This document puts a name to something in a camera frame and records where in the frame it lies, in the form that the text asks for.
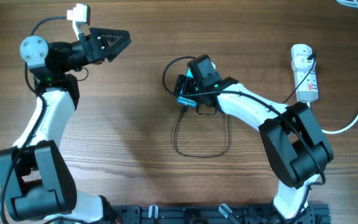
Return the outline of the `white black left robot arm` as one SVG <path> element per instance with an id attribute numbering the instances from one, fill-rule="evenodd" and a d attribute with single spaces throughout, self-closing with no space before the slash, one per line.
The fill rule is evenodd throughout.
<path id="1" fill-rule="evenodd" d="M 37 106 L 20 138 L 0 150 L 1 220 L 119 223 L 102 196 L 76 189 L 59 146 L 80 99 L 75 72 L 114 60 L 131 43 L 126 30 L 91 28 L 76 42 L 23 40 L 20 53 L 34 76 Z"/>

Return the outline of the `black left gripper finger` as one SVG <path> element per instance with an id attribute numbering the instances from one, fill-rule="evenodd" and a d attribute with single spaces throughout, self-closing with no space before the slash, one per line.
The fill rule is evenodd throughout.
<path id="1" fill-rule="evenodd" d="M 104 59 L 107 59 L 107 56 L 113 51 L 114 47 L 129 38 L 129 32 L 127 30 L 90 27 L 89 31 L 92 38 L 101 47 L 102 57 Z"/>
<path id="2" fill-rule="evenodd" d="M 132 43 L 131 38 L 128 38 L 123 43 L 113 48 L 113 51 L 107 56 L 108 62 L 112 62 L 126 47 Z"/>

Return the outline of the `Galaxy S25 smartphone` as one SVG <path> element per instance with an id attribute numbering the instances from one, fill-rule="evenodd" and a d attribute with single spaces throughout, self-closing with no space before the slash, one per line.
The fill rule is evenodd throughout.
<path id="1" fill-rule="evenodd" d="M 190 69 L 188 69 L 187 73 L 185 74 L 188 77 L 188 81 L 186 84 L 186 94 L 185 95 L 192 95 L 195 94 L 197 91 L 197 86 L 196 86 L 196 82 L 194 81 L 193 75 L 190 71 Z M 197 106 L 197 101 L 194 98 L 191 97 L 183 97 L 183 95 L 180 95 L 177 98 L 177 102 L 181 103 L 185 106 L 190 106 L 190 107 L 196 107 Z"/>

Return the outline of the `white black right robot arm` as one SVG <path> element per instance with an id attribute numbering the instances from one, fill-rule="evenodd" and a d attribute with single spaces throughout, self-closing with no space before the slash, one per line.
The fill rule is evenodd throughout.
<path id="1" fill-rule="evenodd" d="M 274 223 L 296 223 L 310 215 L 308 197 L 326 183 L 324 170 L 334 158 L 317 119 L 306 103 L 276 103 L 249 91 L 238 80 L 221 78 L 206 54 L 187 56 L 188 72 L 179 75 L 171 95 L 184 108 L 205 105 L 256 129 L 268 162 L 279 179 L 273 200 Z"/>

